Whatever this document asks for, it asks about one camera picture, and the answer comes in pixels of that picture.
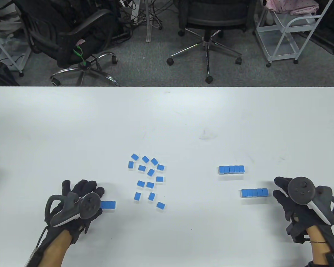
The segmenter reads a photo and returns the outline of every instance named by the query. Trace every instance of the chair armrest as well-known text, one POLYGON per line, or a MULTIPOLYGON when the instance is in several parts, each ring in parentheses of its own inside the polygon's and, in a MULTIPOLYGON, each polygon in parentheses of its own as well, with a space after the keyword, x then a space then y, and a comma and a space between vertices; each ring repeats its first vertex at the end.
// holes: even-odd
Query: chair armrest
POLYGON ((92 14, 88 19, 86 19, 84 22, 82 22, 80 25, 78 25, 76 28, 74 28, 70 32, 60 32, 59 35, 69 37, 69 36, 74 36, 77 34, 80 34, 82 31, 85 31, 89 29, 98 19, 101 17, 107 15, 107 14, 113 14, 110 10, 108 9, 101 9, 92 14))

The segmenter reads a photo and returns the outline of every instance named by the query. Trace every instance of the black cable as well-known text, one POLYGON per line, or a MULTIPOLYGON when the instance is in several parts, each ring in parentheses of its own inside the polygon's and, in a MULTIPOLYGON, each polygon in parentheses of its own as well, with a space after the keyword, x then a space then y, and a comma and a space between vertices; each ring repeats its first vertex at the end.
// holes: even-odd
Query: black cable
POLYGON ((97 70, 100 70, 100 71, 102 71, 102 68, 101 68, 100 64, 98 63, 98 60, 97 60, 97 58, 96 58, 95 56, 93 56, 93 55, 92 55, 92 57, 94 57, 94 59, 96 60, 96 66, 97 66, 97 70))
POLYGON ((41 236, 40 236, 40 238, 39 238, 39 241, 38 241, 37 244, 36 244, 36 248, 39 247, 40 241, 41 241, 41 239, 42 239, 42 237, 43 237, 45 231, 46 231, 48 228, 49 228, 49 227, 46 226, 45 229, 42 231, 41 236))

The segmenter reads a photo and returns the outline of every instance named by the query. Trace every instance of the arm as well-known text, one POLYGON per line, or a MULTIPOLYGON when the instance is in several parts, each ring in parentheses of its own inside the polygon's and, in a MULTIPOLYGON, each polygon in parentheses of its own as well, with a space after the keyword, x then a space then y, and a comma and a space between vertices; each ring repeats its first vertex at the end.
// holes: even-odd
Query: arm
POLYGON ((329 265, 325 254, 330 253, 331 249, 326 240, 324 239, 319 228, 314 225, 309 227, 306 231, 309 235, 311 249, 313 251, 313 263, 319 265, 329 265))
POLYGON ((63 230, 45 250, 44 257, 38 267, 60 267, 71 241, 72 237, 69 232, 63 230))

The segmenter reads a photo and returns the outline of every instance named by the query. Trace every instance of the vr controller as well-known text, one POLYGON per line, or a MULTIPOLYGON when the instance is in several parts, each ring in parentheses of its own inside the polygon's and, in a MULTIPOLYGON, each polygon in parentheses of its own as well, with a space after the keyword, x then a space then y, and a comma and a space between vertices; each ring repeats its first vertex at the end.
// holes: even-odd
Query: vr controller
POLYGON ((69 192, 67 196, 50 196, 45 208, 45 221, 49 221, 50 210, 53 201, 63 202, 63 208, 60 212, 50 219, 50 225, 58 227, 69 221, 82 218, 89 219, 97 213, 101 205, 101 199, 97 193, 91 192, 79 198, 76 193, 69 192))
POLYGON ((334 204, 332 189, 327 186, 315 187, 313 182, 306 177, 297 177, 288 184, 289 197, 299 205, 307 205, 327 225, 334 224, 334 204))

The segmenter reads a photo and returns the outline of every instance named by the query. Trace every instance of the chrome chair base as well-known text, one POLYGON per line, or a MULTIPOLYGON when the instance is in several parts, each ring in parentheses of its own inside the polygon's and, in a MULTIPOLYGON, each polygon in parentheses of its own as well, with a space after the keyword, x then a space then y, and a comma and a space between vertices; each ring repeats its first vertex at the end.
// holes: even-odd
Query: chrome chair base
POLYGON ((168 64, 168 65, 170 65, 170 66, 173 65, 173 63, 174 63, 174 61, 173 61, 173 57, 175 57, 175 56, 177 56, 177 55, 180 55, 180 54, 182 54, 182 53, 184 53, 184 52, 186 52, 186 51, 188 51, 188 50, 190 50, 190 49, 192 49, 192 48, 195 48, 195 47, 197 47, 197 46, 199 46, 199 45, 203 45, 203 47, 205 47, 205 53, 206 53, 206 72, 207 72, 205 81, 206 81, 207 83, 211 83, 211 82, 214 80, 213 77, 210 75, 210 64, 209 64, 209 48, 210 48, 210 47, 217 47, 217 48, 223 50, 224 52, 229 52, 229 53, 232 53, 232 54, 237 55, 237 59, 236 59, 236 61, 235 61, 235 64, 238 64, 238 65, 241 65, 241 64, 242 64, 242 58, 241 58, 242 54, 241 54, 241 53, 239 53, 239 52, 237 52, 237 51, 235 51, 235 50, 233 50, 233 49, 231 49, 231 48, 228 48, 227 46, 224 46, 223 44, 221 44, 221 43, 216 42, 216 41, 213 40, 213 37, 214 37, 216 34, 221 35, 221 34, 220 34, 220 33, 222 33, 221 30, 216 31, 215 33, 213 33, 213 34, 210 36, 210 38, 209 38, 208 41, 205 41, 203 36, 201 36, 201 35, 199 35, 199 34, 193 32, 193 31, 191 31, 191 30, 189 30, 189 29, 187 29, 187 28, 186 28, 185 30, 186 30, 187 32, 190 32, 190 33, 193 34, 194 36, 199 37, 201 40, 200 40, 198 43, 196 43, 196 44, 194 44, 194 45, 192 45, 192 46, 189 46, 189 47, 187 47, 187 48, 184 48, 184 49, 182 49, 182 50, 180 50, 180 51, 178 51, 178 52, 172 54, 171 57, 170 57, 169 59, 167 59, 167 64, 168 64))
POLYGON ((55 78, 55 76, 57 74, 79 71, 80 73, 79 73, 79 77, 78 77, 77 82, 76 82, 76 86, 82 86, 83 85, 83 80, 84 80, 84 77, 85 77, 86 74, 93 74, 93 75, 101 76, 101 77, 111 81, 115 86, 119 86, 116 79, 113 78, 110 74, 102 71, 100 65, 97 64, 98 61, 100 61, 103 57, 106 57, 106 56, 111 56, 111 62, 113 64, 118 63, 118 59, 117 59, 117 57, 114 53, 104 51, 99 56, 95 57, 91 61, 83 61, 83 62, 79 63, 77 65, 77 67, 75 67, 75 68, 67 68, 67 69, 63 69, 63 70, 55 72, 54 74, 52 74, 50 76, 50 81, 52 82, 52 84, 54 86, 59 86, 59 85, 61 85, 61 82, 55 78))

